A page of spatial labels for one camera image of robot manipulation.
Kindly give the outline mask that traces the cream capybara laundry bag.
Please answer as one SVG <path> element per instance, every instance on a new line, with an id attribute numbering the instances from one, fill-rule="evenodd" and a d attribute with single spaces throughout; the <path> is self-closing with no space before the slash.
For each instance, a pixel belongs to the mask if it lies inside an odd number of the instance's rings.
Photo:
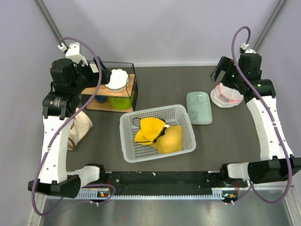
<path id="1" fill-rule="evenodd" d="M 68 137 L 68 151 L 73 151 L 77 144 L 92 128 L 93 123 L 83 111 L 77 114 L 73 120 Z"/>

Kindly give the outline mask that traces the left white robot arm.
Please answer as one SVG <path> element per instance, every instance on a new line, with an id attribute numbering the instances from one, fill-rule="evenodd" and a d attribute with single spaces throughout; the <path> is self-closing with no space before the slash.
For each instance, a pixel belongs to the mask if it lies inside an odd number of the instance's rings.
<path id="1" fill-rule="evenodd" d="M 86 106 L 80 103 L 79 95 L 86 88 L 98 90 L 105 67 L 95 52 L 84 42 L 63 37 L 59 49 L 65 58 L 52 63 L 50 92 L 44 98 L 44 140 L 42 159 L 34 180 L 28 183 L 32 198 L 36 193 L 76 198 L 80 189 L 89 183 L 103 186 L 107 176 L 97 165 L 89 164 L 74 172 L 66 170 L 66 155 L 71 126 Z"/>

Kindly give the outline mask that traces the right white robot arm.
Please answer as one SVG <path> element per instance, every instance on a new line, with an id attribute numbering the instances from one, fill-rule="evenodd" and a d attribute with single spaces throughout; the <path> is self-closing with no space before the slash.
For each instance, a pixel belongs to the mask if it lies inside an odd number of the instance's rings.
<path id="1" fill-rule="evenodd" d="M 260 143 L 260 161 L 222 165 L 220 182 L 231 186 L 237 179 L 255 184 L 286 181 L 301 169 L 301 159 L 292 153 L 277 114 L 276 92 L 269 79 L 261 78 L 262 57 L 255 51 L 243 50 L 238 60 L 222 56 L 210 78 L 224 76 L 210 93 L 220 108 L 232 108 L 244 101 L 255 123 Z"/>

